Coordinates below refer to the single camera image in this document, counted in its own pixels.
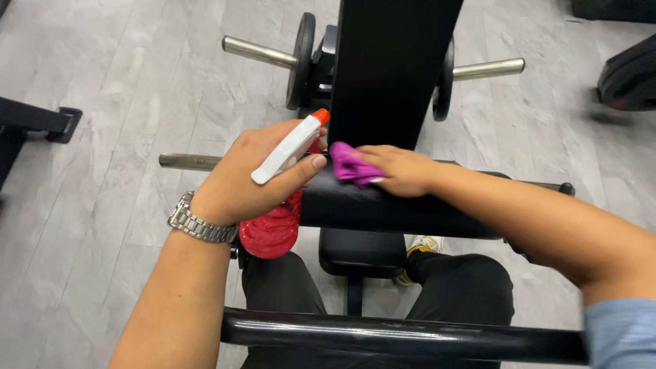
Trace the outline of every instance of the magenta rag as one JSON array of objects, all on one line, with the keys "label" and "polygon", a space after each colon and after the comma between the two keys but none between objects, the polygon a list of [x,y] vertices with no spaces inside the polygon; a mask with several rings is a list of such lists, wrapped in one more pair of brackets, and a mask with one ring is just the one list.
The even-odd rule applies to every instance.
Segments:
[{"label": "magenta rag", "polygon": [[333,159],[333,173],[340,182],[350,181],[364,189],[372,180],[385,177],[385,173],[373,165],[347,154],[361,151],[352,148],[345,142],[334,142],[330,146],[329,152]]}]

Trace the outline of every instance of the foot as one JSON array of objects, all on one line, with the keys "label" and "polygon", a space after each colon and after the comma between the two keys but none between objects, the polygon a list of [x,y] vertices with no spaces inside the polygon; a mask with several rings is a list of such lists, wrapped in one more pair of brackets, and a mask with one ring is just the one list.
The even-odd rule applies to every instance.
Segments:
[{"label": "foot", "polygon": [[[433,237],[433,236],[423,236],[416,235],[410,245],[407,247],[407,256],[410,257],[410,254],[418,252],[441,252],[442,251],[442,237]],[[409,287],[414,284],[412,280],[408,277],[408,274],[403,271],[403,273],[394,279],[394,282],[399,286]]]}]

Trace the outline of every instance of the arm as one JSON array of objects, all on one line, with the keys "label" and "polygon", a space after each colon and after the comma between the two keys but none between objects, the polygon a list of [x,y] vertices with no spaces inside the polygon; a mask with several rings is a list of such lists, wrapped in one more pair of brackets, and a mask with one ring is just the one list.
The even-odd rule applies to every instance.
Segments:
[{"label": "arm", "polygon": [[[192,213],[230,226],[268,213],[307,185],[325,165],[322,155],[304,158],[264,185],[251,179],[251,172],[299,122],[242,133],[196,192]],[[319,148],[326,146],[321,139]],[[110,368],[215,368],[229,260],[229,244],[211,244],[172,230]]]},{"label": "arm", "polygon": [[559,192],[434,162],[393,146],[354,154],[386,173],[403,197],[433,194],[517,243],[581,289],[585,305],[656,299],[656,235]]}]

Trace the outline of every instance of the floor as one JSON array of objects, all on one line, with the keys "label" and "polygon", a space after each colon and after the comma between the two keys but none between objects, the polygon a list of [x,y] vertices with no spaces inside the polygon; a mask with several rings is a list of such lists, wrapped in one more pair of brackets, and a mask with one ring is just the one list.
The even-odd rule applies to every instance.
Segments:
[{"label": "floor", "polygon": [[[226,54],[224,34],[293,49],[303,12],[317,39],[338,0],[14,0],[0,21],[0,96],[85,115],[67,145],[30,139],[2,189],[0,368],[103,368],[159,255],[164,220],[202,173],[162,169],[161,152],[222,155],[243,129],[285,109],[287,70]],[[530,181],[571,181],[579,198],[656,230],[654,114],[596,106],[609,57],[656,26],[589,22],[567,0],[465,0],[456,65],[522,56],[520,76],[454,86],[447,121],[427,117],[418,150]],[[305,260],[330,313],[344,279]],[[514,281],[513,325],[581,328],[580,296],[552,269],[501,241],[446,239],[446,252],[483,253]],[[232,262],[226,304],[244,307]],[[404,317],[419,288],[367,280],[365,316]],[[223,345],[218,368],[244,347]],[[504,363],[504,368],[541,368]]]}]

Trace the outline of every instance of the silver metal watch band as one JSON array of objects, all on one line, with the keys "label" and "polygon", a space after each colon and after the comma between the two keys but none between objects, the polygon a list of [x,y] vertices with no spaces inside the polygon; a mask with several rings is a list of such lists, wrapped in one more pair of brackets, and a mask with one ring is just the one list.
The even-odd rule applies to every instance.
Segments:
[{"label": "silver metal watch band", "polygon": [[237,226],[223,227],[196,217],[188,209],[189,201],[193,195],[194,192],[189,191],[182,197],[169,218],[169,225],[206,242],[232,242],[237,236]]}]

